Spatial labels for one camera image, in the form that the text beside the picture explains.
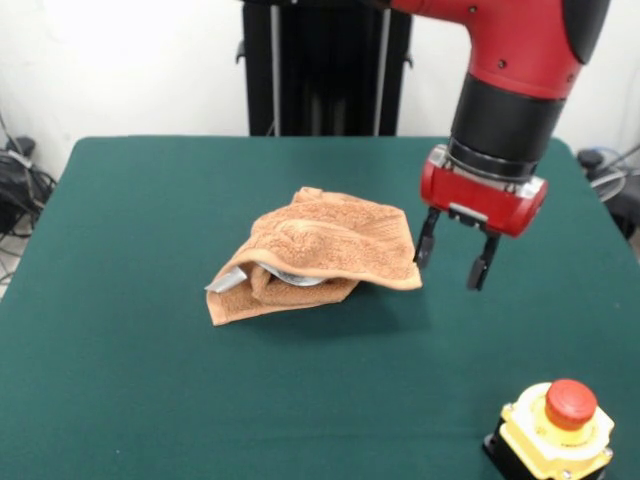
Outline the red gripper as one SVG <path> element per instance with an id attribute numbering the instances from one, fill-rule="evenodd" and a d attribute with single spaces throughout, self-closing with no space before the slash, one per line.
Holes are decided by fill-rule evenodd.
<path id="1" fill-rule="evenodd" d="M 441 211 L 469 218 L 489 231 L 516 238 L 538 214 L 548 192 L 548 182 L 536 176 L 523 184 L 477 177 L 456 166 L 447 147 L 439 144 L 426 159 L 420 188 L 423 201 L 431 206 L 414 255 L 414 263 L 423 270 L 435 245 L 434 230 Z M 469 290 L 482 290 L 499 241 L 499 235 L 486 235 L 483 250 L 474 260 L 467 278 Z"/>

